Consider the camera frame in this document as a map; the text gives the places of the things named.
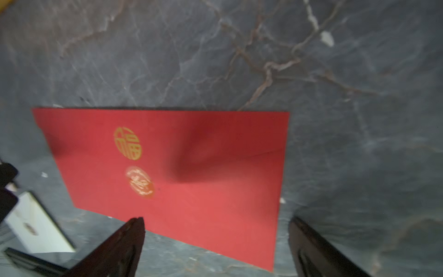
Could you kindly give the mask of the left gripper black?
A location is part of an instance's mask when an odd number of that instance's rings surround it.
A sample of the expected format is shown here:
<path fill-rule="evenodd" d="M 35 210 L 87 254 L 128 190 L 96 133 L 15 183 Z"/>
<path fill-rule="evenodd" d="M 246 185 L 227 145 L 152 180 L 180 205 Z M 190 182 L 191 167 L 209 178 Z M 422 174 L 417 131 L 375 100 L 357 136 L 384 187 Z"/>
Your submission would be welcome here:
<path fill-rule="evenodd" d="M 1 199 L 0 199 L 0 220 L 1 222 L 8 216 L 18 203 L 18 198 L 6 186 L 11 183 L 18 175 L 18 170 L 10 163 L 1 164 Z"/>

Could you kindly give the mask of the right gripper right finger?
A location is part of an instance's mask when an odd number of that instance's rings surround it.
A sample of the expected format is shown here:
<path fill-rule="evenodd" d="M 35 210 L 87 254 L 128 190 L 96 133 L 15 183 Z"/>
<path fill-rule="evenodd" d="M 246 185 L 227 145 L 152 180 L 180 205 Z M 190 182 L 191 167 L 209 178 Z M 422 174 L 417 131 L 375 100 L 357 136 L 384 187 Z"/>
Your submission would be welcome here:
<path fill-rule="evenodd" d="M 299 217 L 289 223 L 288 244 L 299 277 L 369 277 Z"/>

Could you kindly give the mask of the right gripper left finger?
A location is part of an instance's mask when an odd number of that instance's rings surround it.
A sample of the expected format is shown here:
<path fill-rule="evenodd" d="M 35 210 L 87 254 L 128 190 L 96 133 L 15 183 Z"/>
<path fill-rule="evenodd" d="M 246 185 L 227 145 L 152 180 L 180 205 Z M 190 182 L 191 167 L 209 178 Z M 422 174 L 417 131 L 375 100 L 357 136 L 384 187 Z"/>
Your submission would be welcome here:
<path fill-rule="evenodd" d="M 133 277 L 140 261 L 144 239 L 144 219 L 132 218 L 63 275 L 65 277 Z"/>

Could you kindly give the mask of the cream white envelope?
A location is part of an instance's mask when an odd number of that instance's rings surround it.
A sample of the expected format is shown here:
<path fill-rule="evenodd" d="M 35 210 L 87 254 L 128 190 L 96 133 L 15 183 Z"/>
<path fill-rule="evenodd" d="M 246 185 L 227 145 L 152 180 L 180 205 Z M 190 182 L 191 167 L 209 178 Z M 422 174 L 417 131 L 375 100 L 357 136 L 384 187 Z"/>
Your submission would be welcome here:
<path fill-rule="evenodd" d="M 5 222 L 29 253 L 75 252 L 73 245 L 31 192 L 24 192 L 18 197 L 17 205 Z"/>

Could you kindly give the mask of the red envelope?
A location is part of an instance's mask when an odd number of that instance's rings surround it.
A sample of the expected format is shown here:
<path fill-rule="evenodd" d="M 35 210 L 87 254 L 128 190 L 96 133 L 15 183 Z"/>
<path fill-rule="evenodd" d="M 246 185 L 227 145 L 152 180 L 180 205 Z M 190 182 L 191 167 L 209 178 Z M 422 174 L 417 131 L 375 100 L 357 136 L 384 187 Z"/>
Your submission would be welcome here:
<path fill-rule="evenodd" d="M 273 270 L 288 112 L 32 113 L 75 207 Z"/>

